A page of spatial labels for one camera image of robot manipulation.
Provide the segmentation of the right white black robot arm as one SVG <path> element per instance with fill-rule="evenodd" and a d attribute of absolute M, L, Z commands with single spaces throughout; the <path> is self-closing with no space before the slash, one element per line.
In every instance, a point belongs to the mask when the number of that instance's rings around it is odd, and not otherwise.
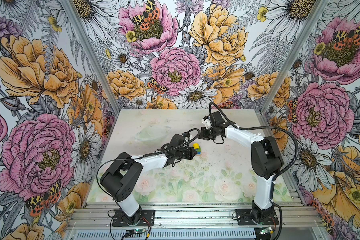
<path fill-rule="evenodd" d="M 284 164 L 281 152 L 275 138 L 252 133 L 264 127 L 241 128 L 231 121 L 224 120 L 223 116 L 220 112 L 205 116 L 202 120 L 205 126 L 201 128 L 199 138 L 214 141 L 216 137 L 221 136 L 251 149 L 251 165 L 257 175 L 251 218 L 254 223 L 260 225 L 274 215 L 275 182 Z"/>

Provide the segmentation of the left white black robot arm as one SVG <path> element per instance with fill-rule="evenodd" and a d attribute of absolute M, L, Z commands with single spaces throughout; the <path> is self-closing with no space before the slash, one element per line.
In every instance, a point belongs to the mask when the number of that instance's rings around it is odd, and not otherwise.
<path fill-rule="evenodd" d="M 191 146 L 194 140 L 196 138 L 192 138 L 189 132 L 175 134 L 168 144 L 153 153 L 131 156 L 124 152 L 112 160 L 98 180 L 98 185 L 119 206 L 114 219 L 129 226 L 136 226 L 143 221 L 142 207 L 133 196 L 141 174 L 154 169 L 174 167 L 182 160 L 192 160 L 198 154 Z"/>

